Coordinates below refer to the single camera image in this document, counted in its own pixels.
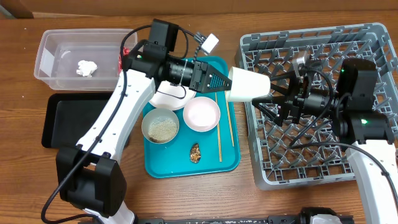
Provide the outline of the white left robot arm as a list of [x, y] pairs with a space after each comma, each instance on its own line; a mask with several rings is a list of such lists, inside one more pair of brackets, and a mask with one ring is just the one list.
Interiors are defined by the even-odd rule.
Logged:
[[58, 187], [54, 197], [81, 210], [94, 223], [134, 223], [124, 198], [127, 182], [120, 168], [127, 139], [159, 85], [168, 81], [199, 93], [230, 90], [231, 80], [207, 62], [174, 57], [182, 28], [155, 19], [149, 37], [128, 54], [121, 52], [116, 87], [92, 127], [74, 145], [59, 149], [55, 158]]

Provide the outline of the clear plastic bin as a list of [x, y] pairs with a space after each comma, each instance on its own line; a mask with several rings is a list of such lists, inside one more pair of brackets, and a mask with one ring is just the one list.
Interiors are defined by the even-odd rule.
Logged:
[[[129, 29], [46, 30], [37, 51], [34, 77], [53, 90], [113, 91], [119, 79], [118, 60]], [[94, 62], [90, 77], [77, 74], [78, 62]]]

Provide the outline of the brown food scrap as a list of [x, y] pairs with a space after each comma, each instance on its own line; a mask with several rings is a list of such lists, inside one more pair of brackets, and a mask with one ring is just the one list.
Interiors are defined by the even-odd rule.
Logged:
[[194, 164], [199, 163], [201, 159], [201, 152], [198, 143], [195, 143], [190, 150], [190, 161]]

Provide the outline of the left wooden chopstick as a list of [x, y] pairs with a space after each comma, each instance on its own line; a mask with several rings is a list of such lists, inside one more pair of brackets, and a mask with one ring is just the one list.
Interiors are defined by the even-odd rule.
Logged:
[[[218, 106], [218, 96], [217, 93], [215, 93], [215, 103]], [[218, 154], [219, 154], [219, 162], [222, 162], [222, 149], [221, 149], [221, 133], [220, 133], [220, 118], [221, 118], [221, 111], [220, 111], [220, 117], [218, 119], [217, 123], [217, 134], [218, 134]]]

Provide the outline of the red snack wrapper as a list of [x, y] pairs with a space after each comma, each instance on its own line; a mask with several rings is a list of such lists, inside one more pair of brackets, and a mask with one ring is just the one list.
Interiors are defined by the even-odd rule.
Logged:
[[123, 57], [127, 56], [130, 52], [130, 49], [127, 47], [123, 47], [123, 55], [118, 56], [118, 74], [120, 74], [123, 70]]

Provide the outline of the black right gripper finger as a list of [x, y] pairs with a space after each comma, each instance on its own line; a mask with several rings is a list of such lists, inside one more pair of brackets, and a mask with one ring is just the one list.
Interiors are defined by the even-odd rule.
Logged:
[[294, 71], [270, 77], [272, 96], [295, 96], [299, 93], [299, 77]]
[[[272, 110], [266, 107], [267, 103], [279, 106], [278, 112], [274, 113]], [[282, 126], [284, 121], [290, 119], [293, 123], [295, 123], [295, 115], [289, 118], [290, 111], [294, 105], [287, 96], [257, 97], [252, 99], [251, 104], [278, 126]]]

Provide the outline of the pile of rice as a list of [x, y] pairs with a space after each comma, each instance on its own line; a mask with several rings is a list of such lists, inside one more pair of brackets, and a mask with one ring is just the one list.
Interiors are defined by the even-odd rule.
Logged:
[[177, 124], [170, 118], [153, 120], [149, 125], [149, 139], [155, 143], [165, 143], [175, 137]]

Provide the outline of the grey-green bowl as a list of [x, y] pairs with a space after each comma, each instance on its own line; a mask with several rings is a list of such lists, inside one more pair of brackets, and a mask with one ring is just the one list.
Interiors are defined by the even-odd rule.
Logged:
[[148, 141], [152, 142], [152, 141], [149, 139], [149, 135], [148, 135], [148, 130], [149, 130], [149, 125], [150, 125], [150, 123], [151, 123], [153, 120], [165, 119], [165, 118], [170, 118], [170, 119], [172, 119], [172, 120], [177, 124], [178, 131], [179, 131], [179, 120], [178, 120], [178, 118], [177, 118], [177, 115], [176, 115], [173, 111], [170, 111], [170, 110], [167, 110], [167, 109], [164, 109], [164, 108], [156, 108], [156, 109], [151, 110], [150, 112], [148, 112], [148, 113], [144, 116], [144, 118], [143, 118], [143, 120], [142, 120], [142, 124], [141, 124], [142, 133], [143, 133], [144, 137], [145, 137]]

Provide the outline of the white cup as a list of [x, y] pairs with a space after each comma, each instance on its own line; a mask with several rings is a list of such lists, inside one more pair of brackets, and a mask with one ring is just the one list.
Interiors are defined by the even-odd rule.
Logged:
[[231, 67], [228, 78], [232, 81], [231, 89], [225, 91], [228, 102], [250, 102], [254, 98], [267, 96], [271, 90], [270, 78], [260, 73]]

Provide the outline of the white tissue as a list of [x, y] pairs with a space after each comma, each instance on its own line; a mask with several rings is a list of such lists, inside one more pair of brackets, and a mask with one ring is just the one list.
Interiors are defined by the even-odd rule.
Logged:
[[76, 74], [82, 77], [92, 77], [92, 74], [98, 69], [97, 64], [92, 61], [80, 60]]

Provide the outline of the large pink plate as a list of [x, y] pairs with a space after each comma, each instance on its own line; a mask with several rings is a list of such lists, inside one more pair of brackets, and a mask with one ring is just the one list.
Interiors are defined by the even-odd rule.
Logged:
[[196, 95], [196, 92], [186, 86], [174, 86], [163, 81], [149, 103], [155, 108], [179, 110]]

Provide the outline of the pink shallow bowl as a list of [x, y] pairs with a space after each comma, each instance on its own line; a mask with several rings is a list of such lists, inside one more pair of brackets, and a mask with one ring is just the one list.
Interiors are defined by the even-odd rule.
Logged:
[[185, 124], [196, 132], [207, 132], [215, 128], [221, 118], [218, 104], [211, 98], [199, 96], [191, 99], [183, 109]]

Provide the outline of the black tray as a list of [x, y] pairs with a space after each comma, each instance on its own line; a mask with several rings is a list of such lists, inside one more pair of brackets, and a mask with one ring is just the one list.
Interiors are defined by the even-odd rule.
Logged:
[[56, 93], [47, 103], [42, 146], [74, 146], [92, 127], [111, 92]]

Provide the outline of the grey dishwasher rack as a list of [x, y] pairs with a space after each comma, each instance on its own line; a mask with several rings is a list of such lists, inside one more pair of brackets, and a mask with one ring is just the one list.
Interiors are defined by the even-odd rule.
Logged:
[[[379, 76], [373, 108], [384, 113], [392, 129], [397, 129], [397, 54], [385, 25], [374, 22], [245, 34], [240, 38], [235, 62], [245, 70], [276, 76], [293, 70], [293, 60], [302, 52], [322, 62], [332, 84], [337, 83], [344, 59], [363, 58], [374, 62]], [[299, 124], [285, 121], [278, 126], [252, 104], [246, 103], [245, 109], [252, 170], [259, 189], [286, 189], [354, 179], [326, 118], [319, 119], [298, 143], [329, 141], [331, 146], [290, 149], [291, 140], [312, 122], [312, 117], [303, 117]]]

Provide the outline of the right wooden chopstick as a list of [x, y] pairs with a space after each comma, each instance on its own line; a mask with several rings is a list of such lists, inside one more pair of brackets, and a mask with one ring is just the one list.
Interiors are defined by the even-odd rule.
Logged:
[[233, 136], [233, 128], [232, 128], [232, 122], [231, 122], [231, 113], [229, 110], [229, 102], [227, 101], [227, 99], [225, 99], [225, 102], [226, 102], [226, 112], [227, 112], [227, 116], [228, 116], [229, 131], [230, 131], [230, 136], [231, 136], [231, 143], [232, 143], [232, 146], [234, 147], [234, 136]]

